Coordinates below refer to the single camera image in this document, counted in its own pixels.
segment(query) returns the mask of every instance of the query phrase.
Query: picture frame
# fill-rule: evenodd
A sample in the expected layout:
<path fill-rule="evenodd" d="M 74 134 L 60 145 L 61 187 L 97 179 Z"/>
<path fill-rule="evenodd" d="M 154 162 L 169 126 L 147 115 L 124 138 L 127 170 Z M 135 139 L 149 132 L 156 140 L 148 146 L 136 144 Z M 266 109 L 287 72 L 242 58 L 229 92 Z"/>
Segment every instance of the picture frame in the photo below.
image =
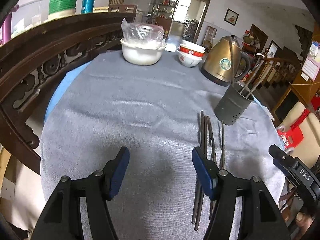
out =
<path fill-rule="evenodd" d="M 228 8 L 226 16 L 224 17 L 224 20 L 232 24 L 233 26 L 235 26 L 238 20 L 238 16 L 239 16 L 238 13 Z"/>

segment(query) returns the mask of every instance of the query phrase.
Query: gray tablecloth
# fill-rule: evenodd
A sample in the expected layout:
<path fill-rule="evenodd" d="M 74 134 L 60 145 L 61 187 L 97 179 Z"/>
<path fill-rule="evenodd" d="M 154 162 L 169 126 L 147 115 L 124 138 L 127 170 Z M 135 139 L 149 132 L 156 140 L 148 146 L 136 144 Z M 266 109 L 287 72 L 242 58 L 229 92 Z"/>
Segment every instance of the gray tablecloth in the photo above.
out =
<path fill-rule="evenodd" d="M 121 51 L 97 56 L 69 86 L 41 136 L 41 179 L 48 199 L 62 175 L 84 178 L 114 158 L 121 146 L 131 153 L 124 180 L 108 208 L 119 239 L 202 239 L 209 223 L 207 196 L 198 231 L 191 224 L 196 172 L 191 161 L 199 145 L 199 113 L 212 120 L 217 161 L 220 122 L 214 107 L 226 88 L 186 68 L 164 52 L 152 66 L 136 66 Z M 234 176 L 259 175 L 278 201 L 283 174 L 268 154 L 281 145 L 267 114 L 251 103 L 225 126 L 225 168 Z M 91 238 L 83 210 L 83 230 Z M 237 238 L 241 199 L 230 239 Z"/>

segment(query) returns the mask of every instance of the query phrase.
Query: gold kettle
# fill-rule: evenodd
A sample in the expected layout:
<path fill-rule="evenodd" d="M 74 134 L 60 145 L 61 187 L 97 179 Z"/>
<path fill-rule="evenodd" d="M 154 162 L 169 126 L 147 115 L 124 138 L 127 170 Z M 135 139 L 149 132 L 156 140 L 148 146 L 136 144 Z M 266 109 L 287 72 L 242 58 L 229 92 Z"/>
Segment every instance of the gold kettle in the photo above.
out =
<path fill-rule="evenodd" d="M 230 38 L 232 40 L 232 54 L 230 50 Z M 243 71 L 235 76 L 235 82 L 244 78 L 250 69 L 250 58 L 240 50 L 236 36 L 232 35 L 221 38 L 221 40 L 210 50 L 202 68 L 201 73 L 220 86 L 228 86 L 231 83 L 232 75 L 236 75 L 241 59 L 245 60 Z"/>

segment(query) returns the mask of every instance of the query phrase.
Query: kettle logo sticker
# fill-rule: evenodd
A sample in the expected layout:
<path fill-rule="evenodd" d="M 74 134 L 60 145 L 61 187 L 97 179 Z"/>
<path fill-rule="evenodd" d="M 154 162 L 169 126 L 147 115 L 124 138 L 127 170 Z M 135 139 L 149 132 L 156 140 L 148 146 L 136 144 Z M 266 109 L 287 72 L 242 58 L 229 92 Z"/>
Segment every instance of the kettle logo sticker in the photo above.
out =
<path fill-rule="evenodd" d="M 222 58 L 220 60 L 220 67 L 223 69 L 223 70 L 229 70 L 231 68 L 231 61 L 227 58 Z"/>

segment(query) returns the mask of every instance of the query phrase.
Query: plastic bag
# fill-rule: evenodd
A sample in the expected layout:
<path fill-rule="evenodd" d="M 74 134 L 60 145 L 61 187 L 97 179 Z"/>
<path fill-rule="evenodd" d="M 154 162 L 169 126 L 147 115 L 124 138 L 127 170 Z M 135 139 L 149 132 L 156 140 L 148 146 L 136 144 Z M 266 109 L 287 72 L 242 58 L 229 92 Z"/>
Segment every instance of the plastic bag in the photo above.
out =
<path fill-rule="evenodd" d="M 128 23 L 123 19 L 121 24 L 125 42 L 142 49 L 159 49 L 165 45 L 164 30 L 161 26 L 145 23 Z"/>

